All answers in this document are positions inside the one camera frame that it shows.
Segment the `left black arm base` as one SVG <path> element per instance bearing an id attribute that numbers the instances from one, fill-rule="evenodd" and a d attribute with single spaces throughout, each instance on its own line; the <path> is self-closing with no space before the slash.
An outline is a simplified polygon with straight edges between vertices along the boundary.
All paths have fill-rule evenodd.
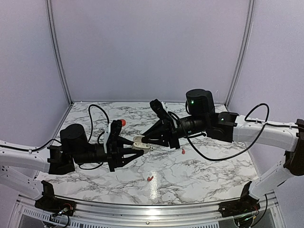
<path id="1" fill-rule="evenodd" d="M 76 202 L 67 199 L 57 198 L 54 193 L 53 185 L 45 180 L 41 181 L 43 186 L 42 196 L 35 200 L 35 207 L 45 211 L 59 214 L 60 211 L 67 209 L 66 214 L 73 216 Z"/>

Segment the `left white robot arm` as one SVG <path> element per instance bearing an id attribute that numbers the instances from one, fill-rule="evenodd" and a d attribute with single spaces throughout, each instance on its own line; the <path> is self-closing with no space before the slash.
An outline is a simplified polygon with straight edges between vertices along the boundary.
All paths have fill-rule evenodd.
<path id="1" fill-rule="evenodd" d="M 50 175 L 66 175 L 76 170 L 76 165 L 107 163 L 114 172 L 150 150 L 150 145 L 132 142 L 120 136 L 122 122 L 109 124 L 103 143 L 90 143 L 81 124 L 69 125 L 60 131 L 60 145 L 46 143 L 39 148 L 18 148 L 4 143 L 0 147 L 1 163 L 27 168 Z"/>

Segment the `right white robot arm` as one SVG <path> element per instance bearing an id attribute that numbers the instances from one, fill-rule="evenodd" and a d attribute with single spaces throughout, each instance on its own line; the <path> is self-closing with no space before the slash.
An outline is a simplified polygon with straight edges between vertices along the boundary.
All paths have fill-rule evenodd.
<path id="1" fill-rule="evenodd" d="M 285 157 L 259 179 L 245 185 L 235 208 L 245 213 L 266 193 L 273 190 L 293 176 L 304 174 L 304 122 L 270 122 L 267 119 L 253 119 L 248 115 L 215 111 L 213 96 L 204 89 L 192 89 L 186 93 L 185 108 L 188 116 L 179 118 L 168 112 L 163 104 L 155 99 L 150 102 L 151 109 L 159 120 L 140 140 L 178 149 L 179 139 L 200 134 L 222 142 L 247 142 L 274 146 L 285 150 Z"/>

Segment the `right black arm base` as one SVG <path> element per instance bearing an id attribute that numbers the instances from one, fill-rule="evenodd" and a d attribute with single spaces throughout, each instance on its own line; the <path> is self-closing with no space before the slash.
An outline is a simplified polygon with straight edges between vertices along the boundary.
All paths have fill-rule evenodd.
<path id="1" fill-rule="evenodd" d="M 249 181 L 242 189 L 241 196 L 236 200 L 224 201 L 219 204 L 218 211 L 223 218 L 237 216 L 260 209 L 259 200 L 249 195 L 249 187 L 252 181 Z"/>

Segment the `white earbud charging case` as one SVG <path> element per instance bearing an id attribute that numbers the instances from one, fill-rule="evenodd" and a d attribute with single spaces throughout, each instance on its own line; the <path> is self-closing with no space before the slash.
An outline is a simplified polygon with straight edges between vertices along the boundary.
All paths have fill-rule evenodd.
<path id="1" fill-rule="evenodd" d="M 149 144 L 142 142 L 143 137 L 144 136 L 142 136 L 142 135 L 137 135 L 137 136 L 133 137 L 132 149 L 143 150 L 144 154 L 146 154 L 147 152 L 149 152 L 152 149 L 152 147 Z"/>

